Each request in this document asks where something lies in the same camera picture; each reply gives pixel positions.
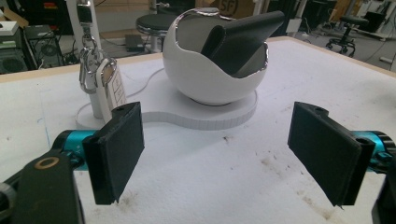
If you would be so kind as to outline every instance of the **white table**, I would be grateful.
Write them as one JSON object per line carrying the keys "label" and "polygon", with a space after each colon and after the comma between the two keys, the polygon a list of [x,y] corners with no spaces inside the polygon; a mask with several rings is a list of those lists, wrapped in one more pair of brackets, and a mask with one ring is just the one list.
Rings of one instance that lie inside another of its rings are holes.
{"label": "white table", "polygon": [[[256,113],[243,125],[144,124],[146,148],[119,204],[94,204],[88,172],[76,171],[87,223],[371,223],[384,176],[367,173],[354,206],[332,207],[287,145],[291,112],[295,101],[319,105],[349,130],[396,139],[395,74],[288,37],[270,39],[269,50]],[[127,91],[163,66],[161,54],[120,63]],[[0,92],[0,180],[75,129],[89,102],[78,66],[0,76]]]}

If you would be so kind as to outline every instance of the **hanging tag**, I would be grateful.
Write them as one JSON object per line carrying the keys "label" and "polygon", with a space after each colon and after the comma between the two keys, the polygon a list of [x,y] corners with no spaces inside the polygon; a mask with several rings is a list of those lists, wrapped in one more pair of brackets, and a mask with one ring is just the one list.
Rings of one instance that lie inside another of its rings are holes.
{"label": "hanging tag", "polygon": [[96,93],[99,98],[105,123],[111,120],[111,110],[126,104],[125,91],[122,85],[117,61],[104,58],[96,71]]}

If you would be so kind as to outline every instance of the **white round platform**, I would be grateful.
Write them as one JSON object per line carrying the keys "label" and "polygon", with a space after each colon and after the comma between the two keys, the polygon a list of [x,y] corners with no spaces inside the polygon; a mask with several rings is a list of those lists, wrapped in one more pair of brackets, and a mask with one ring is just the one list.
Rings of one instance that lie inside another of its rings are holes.
{"label": "white round platform", "polygon": [[[124,80],[127,91],[130,85]],[[147,77],[148,85],[137,93],[127,96],[128,102],[139,101],[142,106],[143,122],[168,122],[195,130],[224,130],[248,121],[254,114],[258,95],[254,91],[244,99],[227,105],[211,106],[194,102],[179,92],[168,80],[164,70],[154,77]],[[78,129],[101,129],[105,123],[92,114],[91,105],[84,105],[76,115]]]}

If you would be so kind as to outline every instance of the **black seat cushion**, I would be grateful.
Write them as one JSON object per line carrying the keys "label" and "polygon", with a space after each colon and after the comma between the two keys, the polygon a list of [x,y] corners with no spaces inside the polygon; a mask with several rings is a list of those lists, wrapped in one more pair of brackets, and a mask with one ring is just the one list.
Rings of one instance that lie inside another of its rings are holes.
{"label": "black seat cushion", "polygon": [[149,14],[136,20],[136,25],[153,29],[167,31],[172,22],[177,18],[176,15],[169,14]]}
{"label": "black seat cushion", "polygon": [[354,25],[367,25],[369,21],[363,18],[355,17],[355,16],[343,16],[340,21],[344,21]]}
{"label": "black seat cushion", "polygon": [[275,11],[217,25],[210,32],[201,53],[225,73],[233,75],[283,23],[284,18],[281,11]]}

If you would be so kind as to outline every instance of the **stool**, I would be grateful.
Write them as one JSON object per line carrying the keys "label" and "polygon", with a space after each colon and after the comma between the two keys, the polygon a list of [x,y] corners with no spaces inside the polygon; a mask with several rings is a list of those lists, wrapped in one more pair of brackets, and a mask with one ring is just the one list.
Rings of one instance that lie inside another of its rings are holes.
{"label": "stool", "polygon": [[162,41],[165,39],[166,33],[168,32],[169,26],[177,18],[177,15],[170,14],[149,14],[139,17],[136,20],[136,29],[142,34],[150,36],[151,50],[153,52],[159,52],[157,46],[157,38],[159,37]]}
{"label": "stool", "polygon": [[348,35],[352,30],[352,25],[367,25],[369,21],[363,18],[355,17],[355,16],[343,16],[340,21],[347,23],[346,32],[344,33],[341,39],[339,38],[331,38],[329,39],[329,43],[326,44],[326,48],[332,49],[332,45],[341,46],[341,50],[339,51],[341,54],[347,53],[347,48],[352,48],[352,52],[349,53],[349,57],[353,57],[355,54],[355,44],[353,41],[348,41]]}

